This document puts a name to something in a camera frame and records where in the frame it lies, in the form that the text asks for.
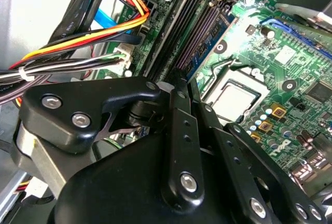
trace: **black ram slot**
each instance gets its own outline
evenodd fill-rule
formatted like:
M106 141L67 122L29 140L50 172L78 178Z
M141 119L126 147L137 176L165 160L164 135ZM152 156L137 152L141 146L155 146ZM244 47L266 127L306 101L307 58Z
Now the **black ram slot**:
M187 45L182 50L179 59L175 63L176 67L183 69L185 65L190 63L190 58L199 49L199 45L203 45L203 41L206 38L206 34L209 33L210 29L214 26L215 20L220 13L218 5L211 7L209 4L206 5L202 15L195 27L190 32L190 39Z
M159 31L156 41L154 42L154 44L152 45L144 63L143 66L139 72L139 76L143 76L146 73L147 68L151 65L151 63L153 63L153 57L155 56L155 52L158 50L159 46L162 43L163 40L163 36L165 34L165 32L168 30L169 25L171 22L169 22L169 19L173 20L174 15L176 14L181 2L179 2L180 0L176 0L172 9L170 10L170 12L168 13L167 17L166 17L166 21L163 24L163 26L161 27L161 30Z
M152 69L147 75L149 79L153 81L158 80L160 74L166 68L170 58L170 54L176 48L178 41L183 36L184 30L192 21L200 2L201 0L188 0L188 2L186 3L172 30L172 35L168 38L167 42L162 47L162 50L156 57Z

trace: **white wire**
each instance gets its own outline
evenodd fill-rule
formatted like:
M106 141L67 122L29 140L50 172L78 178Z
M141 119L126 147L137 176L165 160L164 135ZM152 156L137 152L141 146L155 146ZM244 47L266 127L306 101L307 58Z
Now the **white wire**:
M85 59L85 60L77 61L77 62L75 62L75 59L73 59L73 62L71 62L71 63L55 64L55 65L43 66L43 67L38 67L38 68L26 70L25 74L33 74L33 73L38 73L38 72L41 72L41 71L47 71L47 70L52 70L52 69L62 68L62 67L78 66L78 65L89 63L89 62L99 60L99 59L102 59L102 58L113 58L113 57L122 58L122 57L125 57L125 56L126 56L125 54L110 53L110 54L104 54L104 55L100 55L98 57L93 57L93 58L89 58L89 59ZM0 75L0 79L16 77L16 76L21 76L21 74L19 72L4 74L4 75Z
M34 76L28 76L24 70L25 67L19 67L19 74L20 76L22 77L23 80L26 80L26 81L33 81L35 80L35 77Z

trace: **black metal arm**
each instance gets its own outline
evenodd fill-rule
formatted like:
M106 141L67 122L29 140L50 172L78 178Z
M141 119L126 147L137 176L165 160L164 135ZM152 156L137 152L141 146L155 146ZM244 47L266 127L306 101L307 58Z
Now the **black metal arm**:
M55 223L326 223L239 125L220 125L195 82L161 89L136 77L27 91L12 156L49 184ZM148 136L90 161L94 141L140 125Z

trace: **black capacitor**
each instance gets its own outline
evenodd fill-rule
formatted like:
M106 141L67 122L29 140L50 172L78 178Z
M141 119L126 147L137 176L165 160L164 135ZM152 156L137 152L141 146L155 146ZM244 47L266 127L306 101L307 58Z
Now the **black capacitor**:
M307 130L301 131L301 135L305 138L306 142L311 143L313 142L313 137Z
M275 150L278 148L278 144L276 143L276 141L274 139L270 139L268 141L268 145L271 147L271 149Z
M260 33L267 39L274 39L275 36L275 31L265 26L260 29Z
M302 137L302 135L297 135L296 136L296 140L303 146L303 147L307 147L309 145L309 143L306 142L305 138Z
M280 132L283 137L290 137L292 135L292 132L288 127L281 127Z

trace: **screw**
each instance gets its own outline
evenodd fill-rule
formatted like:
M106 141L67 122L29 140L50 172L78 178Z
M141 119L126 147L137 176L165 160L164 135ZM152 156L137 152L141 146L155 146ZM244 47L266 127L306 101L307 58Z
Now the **screw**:
M260 74L260 69L259 68L254 68L253 70L251 70L251 75L252 76L256 76Z
M62 105L61 100L55 96L46 96L41 100L41 103L50 109L57 109Z
M189 174L184 173L181 175L181 184L188 192L193 193L197 190L197 182Z
M146 86L147 86L148 88L150 88L151 90L156 90L156 86L155 86L152 82L150 82L150 81L148 81L148 82L146 83Z
M217 50L219 50L219 51L222 51L223 48L224 48L224 45L222 45L222 44L219 44L219 45L217 46Z
M250 206L253 211L258 215L260 218L264 219L266 217L266 211L263 205L257 201L255 198L250 199Z
M205 109L209 112L212 112L212 108L209 105L205 105Z
M322 220L321 214L313 206L310 206L309 209L314 217L316 217L318 220Z
M85 128L90 125L91 120L85 114L74 114L72 117L72 122L77 127Z
M296 204L296 209L305 220L308 219L306 211L300 205Z
M181 91L178 91L177 94L178 94L178 96L180 96L183 99L186 98L185 94L183 92L181 92Z
M132 77L133 76L133 72L131 72L131 70L126 70L125 72L124 72L124 76L125 77Z
M238 132L238 133L241 132L240 128L238 128L236 125L234 125L233 127L234 127L234 130L236 130L236 132Z

